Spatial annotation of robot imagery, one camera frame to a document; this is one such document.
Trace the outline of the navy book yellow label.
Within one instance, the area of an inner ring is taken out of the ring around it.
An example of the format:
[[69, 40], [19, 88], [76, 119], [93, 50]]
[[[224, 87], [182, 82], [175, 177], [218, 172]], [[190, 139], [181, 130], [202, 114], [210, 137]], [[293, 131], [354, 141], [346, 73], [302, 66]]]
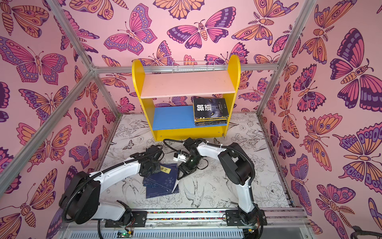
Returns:
[[174, 191], [178, 177], [178, 167], [176, 163], [161, 164], [160, 172], [145, 177], [157, 186]]

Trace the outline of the navy book underneath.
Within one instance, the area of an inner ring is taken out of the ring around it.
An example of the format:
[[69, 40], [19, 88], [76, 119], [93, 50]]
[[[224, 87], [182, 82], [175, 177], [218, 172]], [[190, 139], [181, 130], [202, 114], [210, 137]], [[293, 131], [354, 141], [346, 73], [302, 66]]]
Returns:
[[175, 190], [172, 191], [172, 190], [157, 186], [154, 182], [151, 182], [146, 178], [144, 178], [143, 180], [143, 185], [146, 187], [146, 199], [179, 193], [178, 185], [175, 188]]

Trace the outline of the black wolf eye book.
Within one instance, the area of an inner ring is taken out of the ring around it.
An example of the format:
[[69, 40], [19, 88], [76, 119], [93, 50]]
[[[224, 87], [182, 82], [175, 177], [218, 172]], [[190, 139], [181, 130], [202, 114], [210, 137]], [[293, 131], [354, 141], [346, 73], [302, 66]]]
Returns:
[[224, 98], [194, 98], [193, 108], [195, 120], [228, 118], [229, 116]]

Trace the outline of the black book orange title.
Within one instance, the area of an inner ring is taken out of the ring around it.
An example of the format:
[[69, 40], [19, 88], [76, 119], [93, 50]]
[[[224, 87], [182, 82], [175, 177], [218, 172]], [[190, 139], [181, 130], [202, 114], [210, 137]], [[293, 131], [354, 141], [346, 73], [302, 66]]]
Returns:
[[227, 121], [199, 121], [195, 122], [195, 126], [225, 125]]

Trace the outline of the yellow cartoon book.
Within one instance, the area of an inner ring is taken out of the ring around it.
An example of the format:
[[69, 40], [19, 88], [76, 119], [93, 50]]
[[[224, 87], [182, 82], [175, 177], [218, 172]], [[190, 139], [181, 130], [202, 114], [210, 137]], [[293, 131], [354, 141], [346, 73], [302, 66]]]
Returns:
[[199, 122], [199, 121], [222, 121], [222, 120], [227, 121], [228, 118], [204, 118], [204, 119], [196, 119], [194, 122]]

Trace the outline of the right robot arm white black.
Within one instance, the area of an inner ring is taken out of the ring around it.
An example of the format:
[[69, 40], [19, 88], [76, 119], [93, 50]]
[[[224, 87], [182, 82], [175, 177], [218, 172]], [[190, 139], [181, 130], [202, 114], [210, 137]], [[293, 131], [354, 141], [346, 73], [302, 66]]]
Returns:
[[163, 143], [174, 151], [176, 161], [185, 159], [179, 165], [178, 182], [196, 172], [202, 159], [208, 157], [219, 161], [225, 176], [236, 185], [241, 222], [248, 226], [257, 226], [260, 229], [265, 226], [266, 217], [255, 203], [252, 192], [252, 182], [256, 175], [254, 163], [239, 144], [232, 143], [225, 146], [210, 143], [202, 138], [188, 138], [184, 141], [164, 139]]

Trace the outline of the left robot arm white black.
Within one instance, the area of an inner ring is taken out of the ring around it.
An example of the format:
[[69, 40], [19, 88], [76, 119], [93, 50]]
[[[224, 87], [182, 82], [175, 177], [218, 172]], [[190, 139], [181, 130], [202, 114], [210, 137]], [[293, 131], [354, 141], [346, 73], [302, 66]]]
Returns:
[[160, 172], [162, 149], [160, 144], [152, 145], [104, 170], [77, 173], [59, 202], [62, 222], [80, 225], [89, 220], [111, 220], [122, 226], [130, 224], [133, 214], [126, 203], [101, 200], [100, 195], [127, 177], [137, 174], [145, 177]]

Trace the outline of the yellow pink blue bookshelf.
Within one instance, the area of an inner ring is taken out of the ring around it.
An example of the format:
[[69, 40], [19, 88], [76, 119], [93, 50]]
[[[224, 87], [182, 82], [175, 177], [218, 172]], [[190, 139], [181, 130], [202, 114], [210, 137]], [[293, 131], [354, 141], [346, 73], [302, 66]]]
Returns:
[[[233, 113], [241, 77], [239, 57], [233, 55], [219, 70], [215, 65], [173, 66], [171, 73], [146, 73], [141, 61], [132, 64], [132, 79], [143, 113], [156, 141], [225, 136]], [[195, 126], [194, 98], [224, 98], [225, 125]]]

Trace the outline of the small green circuit board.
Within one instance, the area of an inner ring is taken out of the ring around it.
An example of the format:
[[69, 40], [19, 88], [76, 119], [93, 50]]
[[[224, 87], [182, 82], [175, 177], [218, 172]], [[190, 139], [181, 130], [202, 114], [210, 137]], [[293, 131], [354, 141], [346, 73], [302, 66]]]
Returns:
[[117, 239], [131, 239], [133, 237], [132, 231], [118, 231]]

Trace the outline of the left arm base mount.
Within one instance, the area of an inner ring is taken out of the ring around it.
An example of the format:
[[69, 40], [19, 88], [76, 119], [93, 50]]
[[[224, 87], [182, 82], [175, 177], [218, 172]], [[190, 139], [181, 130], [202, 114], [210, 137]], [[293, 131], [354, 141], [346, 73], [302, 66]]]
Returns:
[[132, 211], [126, 217], [119, 221], [106, 220], [106, 228], [124, 228], [126, 226], [133, 228], [144, 228], [147, 222], [147, 211]]

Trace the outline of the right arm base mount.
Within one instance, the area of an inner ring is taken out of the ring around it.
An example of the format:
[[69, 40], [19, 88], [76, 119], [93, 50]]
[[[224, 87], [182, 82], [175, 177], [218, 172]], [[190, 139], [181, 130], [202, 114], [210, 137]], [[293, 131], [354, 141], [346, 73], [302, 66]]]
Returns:
[[263, 210], [254, 209], [249, 213], [236, 210], [226, 210], [226, 223], [228, 226], [267, 226], [267, 218]]

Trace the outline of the aluminium front rail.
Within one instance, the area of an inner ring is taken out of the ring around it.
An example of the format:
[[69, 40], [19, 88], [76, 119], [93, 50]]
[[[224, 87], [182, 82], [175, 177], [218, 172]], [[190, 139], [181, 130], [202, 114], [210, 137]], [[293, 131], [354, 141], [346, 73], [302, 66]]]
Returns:
[[[309, 227], [307, 216], [301, 208], [264, 208], [264, 228], [304, 228]], [[103, 230], [128, 229], [206, 229], [206, 228], [241, 228], [254, 229], [259, 226], [259, 219], [254, 225], [246, 225], [239, 217], [238, 210], [229, 209], [143, 209], [133, 210], [133, 219], [126, 226], [121, 223], [101, 220]]]

